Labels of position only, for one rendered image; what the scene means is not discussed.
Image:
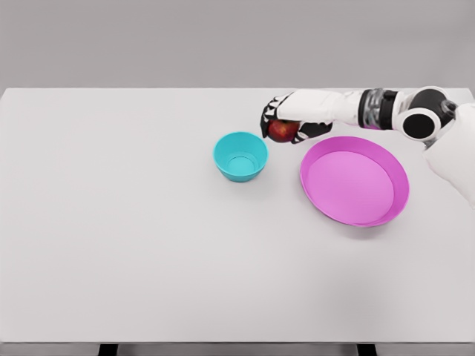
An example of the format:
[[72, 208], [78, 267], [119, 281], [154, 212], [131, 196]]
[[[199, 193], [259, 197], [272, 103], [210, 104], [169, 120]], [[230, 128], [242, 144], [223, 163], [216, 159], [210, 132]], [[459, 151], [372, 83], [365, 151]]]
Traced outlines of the blue bowl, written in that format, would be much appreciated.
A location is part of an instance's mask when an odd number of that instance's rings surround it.
[[232, 182], [248, 182], [266, 166], [269, 149], [259, 136], [237, 131], [219, 138], [212, 156], [217, 169], [225, 178]]

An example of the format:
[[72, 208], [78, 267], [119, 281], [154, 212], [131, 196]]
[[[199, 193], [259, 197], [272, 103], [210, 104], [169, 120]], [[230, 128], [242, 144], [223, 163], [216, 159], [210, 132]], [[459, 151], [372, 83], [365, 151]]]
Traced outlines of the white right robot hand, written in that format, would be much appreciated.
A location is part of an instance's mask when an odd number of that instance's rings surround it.
[[337, 96], [337, 93], [329, 90], [299, 89], [274, 97], [261, 114], [262, 137], [268, 137], [269, 122], [276, 119], [301, 123], [290, 142], [293, 145], [328, 134], [333, 128], [331, 107]]

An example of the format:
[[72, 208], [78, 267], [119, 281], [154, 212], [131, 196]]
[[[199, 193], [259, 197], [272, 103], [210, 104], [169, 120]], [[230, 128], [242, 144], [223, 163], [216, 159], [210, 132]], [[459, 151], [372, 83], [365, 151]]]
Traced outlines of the red apple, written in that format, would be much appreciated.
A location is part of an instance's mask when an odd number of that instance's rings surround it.
[[274, 142], [291, 142], [299, 131], [300, 125], [298, 121], [272, 120], [269, 122], [267, 134]]

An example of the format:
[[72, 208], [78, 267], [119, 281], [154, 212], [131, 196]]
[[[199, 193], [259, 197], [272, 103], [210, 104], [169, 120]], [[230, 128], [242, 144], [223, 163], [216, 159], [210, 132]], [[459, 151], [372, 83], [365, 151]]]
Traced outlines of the pink plate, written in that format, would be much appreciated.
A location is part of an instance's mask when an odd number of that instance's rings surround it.
[[300, 166], [309, 201], [345, 225], [373, 227], [397, 218], [410, 196], [400, 161], [387, 149], [355, 136], [335, 136], [313, 145]]

